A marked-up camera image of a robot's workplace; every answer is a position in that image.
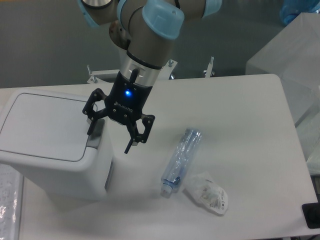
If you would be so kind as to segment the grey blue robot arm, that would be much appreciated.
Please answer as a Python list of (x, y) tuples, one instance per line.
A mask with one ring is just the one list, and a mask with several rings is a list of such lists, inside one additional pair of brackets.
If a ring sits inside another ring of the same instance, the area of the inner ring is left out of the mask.
[(88, 135), (100, 119), (126, 126), (128, 145), (146, 143), (155, 116), (143, 107), (157, 77), (170, 58), (184, 21), (218, 12), (220, 0), (80, 0), (78, 6), (92, 27), (118, 21), (129, 36), (126, 56), (109, 94), (100, 88), (89, 96), (82, 112)]

